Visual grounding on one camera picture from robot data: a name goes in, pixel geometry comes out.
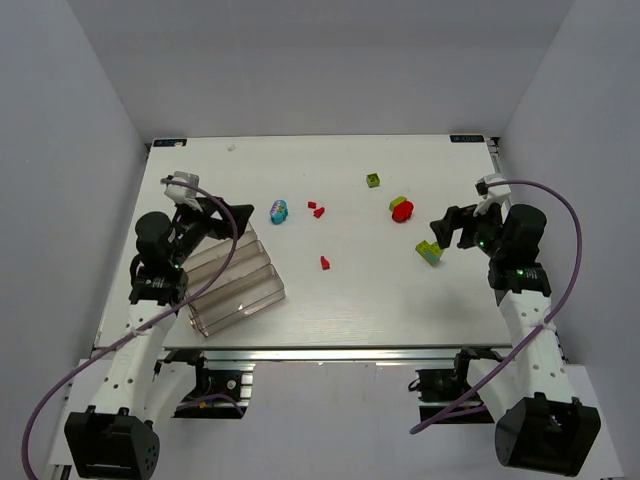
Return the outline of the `green and teal lego stack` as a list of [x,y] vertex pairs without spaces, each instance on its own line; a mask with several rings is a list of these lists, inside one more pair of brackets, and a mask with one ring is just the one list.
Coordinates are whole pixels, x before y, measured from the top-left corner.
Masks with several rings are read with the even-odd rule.
[[416,252],[431,266],[437,265],[443,255],[438,242],[421,241],[415,247]]

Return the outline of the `teal rounded lego brick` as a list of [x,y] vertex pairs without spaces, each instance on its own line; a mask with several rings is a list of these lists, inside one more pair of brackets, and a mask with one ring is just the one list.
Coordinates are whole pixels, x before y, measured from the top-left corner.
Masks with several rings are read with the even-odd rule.
[[285,200],[276,200],[270,211],[270,220],[274,225],[282,224],[288,217],[288,204]]

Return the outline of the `red round lego brick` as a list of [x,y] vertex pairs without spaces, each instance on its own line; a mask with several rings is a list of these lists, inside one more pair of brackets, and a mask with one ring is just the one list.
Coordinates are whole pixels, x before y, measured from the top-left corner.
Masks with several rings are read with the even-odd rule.
[[396,223],[404,223],[408,221],[413,214],[414,205],[406,200],[396,205],[392,211],[392,220]]

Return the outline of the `lime green curved lego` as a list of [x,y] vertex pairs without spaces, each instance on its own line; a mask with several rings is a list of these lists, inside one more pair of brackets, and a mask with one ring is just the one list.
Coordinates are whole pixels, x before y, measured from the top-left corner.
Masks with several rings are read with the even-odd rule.
[[398,205],[404,203],[407,200],[406,197],[404,196],[399,196],[397,198],[395,198],[394,200],[392,200],[389,204],[389,210],[393,211]]

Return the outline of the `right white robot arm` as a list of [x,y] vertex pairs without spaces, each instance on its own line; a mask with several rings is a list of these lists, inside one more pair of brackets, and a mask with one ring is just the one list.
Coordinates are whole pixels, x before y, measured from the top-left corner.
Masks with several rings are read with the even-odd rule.
[[501,465],[575,477],[601,428],[596,408],[584,405],[569,382],[551,313],[551,287],[538,262],[546,227],[543,212],[518,204],[503,214],[497,204],[452,206],[431,222],[440,248],[455,231],[460,249],[478,248],[489,259],[488,284],[506,322],[513,353],[463,348],[445,393],[478,396],[495,422]]

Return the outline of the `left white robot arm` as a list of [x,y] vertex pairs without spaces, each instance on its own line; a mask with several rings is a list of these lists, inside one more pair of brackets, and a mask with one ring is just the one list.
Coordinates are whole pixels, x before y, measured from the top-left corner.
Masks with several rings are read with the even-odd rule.
[[148,479],[157,466],[159,409],[175,409],[193,387],[191,367],[163,369],[157,358],[187,297],[183,265],[207,237],[237,241],[254,211],[219,197],[178,200],[173,216],[153,211],[134,227],[136,254],[125,334],[89,405],[69,414],[64,434],[83,479]]

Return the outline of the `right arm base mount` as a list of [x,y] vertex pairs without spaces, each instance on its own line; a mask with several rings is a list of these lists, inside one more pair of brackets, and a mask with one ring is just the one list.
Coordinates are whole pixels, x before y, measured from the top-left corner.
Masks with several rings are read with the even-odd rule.
[[[448,368],[428,368],[417,370],[417,379],[408,385],[409,392],[419,394],[420,422],[434,416],[439,410],[469,390],[467,374],[471,360],[491,360],[501,362],[503,357],[496,351],[481,347],[464,347],[454,357],[453,366]],[[484,407],[479,394],[474,394],[455,411],[473,410]],[[448,418],[439,424],[492,424],[493,419],[486,410]]]

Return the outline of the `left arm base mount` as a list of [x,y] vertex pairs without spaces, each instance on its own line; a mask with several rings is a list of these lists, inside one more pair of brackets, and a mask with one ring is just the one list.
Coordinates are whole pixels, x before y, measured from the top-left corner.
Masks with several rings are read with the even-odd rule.
[[179,403],[175,418],[241,419],[248,408],[254,365],[246,362],[208,359],[200,351],[173,352],[166,363],[190,367],[192,390]]

